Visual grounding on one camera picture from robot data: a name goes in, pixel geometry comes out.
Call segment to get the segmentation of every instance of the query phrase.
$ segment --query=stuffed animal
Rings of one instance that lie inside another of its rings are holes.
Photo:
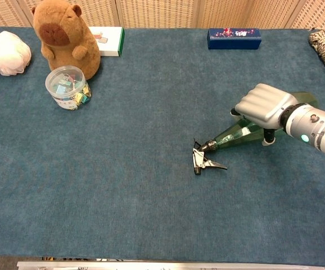
[[[44,0],[32,12],[33,27],[42,42],[41,53],[50,69],[72,65],[82,70],[86,80],[94,76],[100,65],[100,52],[80,17],[80,6],[64,0]]]

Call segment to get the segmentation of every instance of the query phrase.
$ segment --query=plush toy ear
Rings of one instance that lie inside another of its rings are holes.
[[[76,13],[77,17],[80,17],[82,14],[82,9],[78,4],[73,5],[73,11]]]

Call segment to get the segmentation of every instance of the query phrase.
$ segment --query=navy blue box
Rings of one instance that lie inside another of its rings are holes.
[[[260,43],[257,28],[210,28],[207,33],[209,50],[256,50]]]

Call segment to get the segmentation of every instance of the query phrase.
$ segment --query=clear plastic container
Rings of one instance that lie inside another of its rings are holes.
[[[91,99],[91,91],[83,72],[76,66],[54,69],[45,80],[45,86],[56,103],[68,110],[76,110]]]

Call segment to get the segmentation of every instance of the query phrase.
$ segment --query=white robotic hand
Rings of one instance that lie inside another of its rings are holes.
[[[235,112],[264,129],[263,145],[274,143],[280,128],[325,153],[325,111],[282,90],[258,84],[235,106]]]

